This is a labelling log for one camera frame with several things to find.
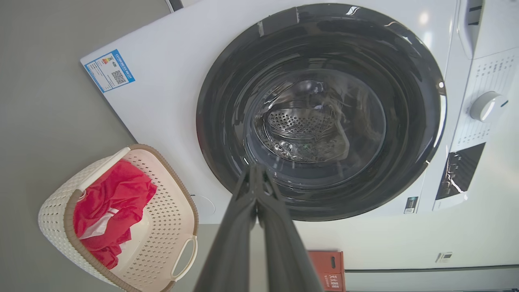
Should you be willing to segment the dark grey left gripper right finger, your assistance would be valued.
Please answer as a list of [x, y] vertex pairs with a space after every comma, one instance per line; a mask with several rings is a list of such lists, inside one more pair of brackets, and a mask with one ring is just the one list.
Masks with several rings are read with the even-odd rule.
[[313, 263], [280, 190], [262, 165], [258, 165], [258, 183], [258, 220], [265, 237], [268, 290], [322, 292]]

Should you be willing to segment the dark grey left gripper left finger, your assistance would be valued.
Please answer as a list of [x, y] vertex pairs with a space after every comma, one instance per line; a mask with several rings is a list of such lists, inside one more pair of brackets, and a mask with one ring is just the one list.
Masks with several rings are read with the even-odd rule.
[[258, 166], [245, 170], [219, 226], [195, 292], [248, 292], [250, 234], [257, 219]]

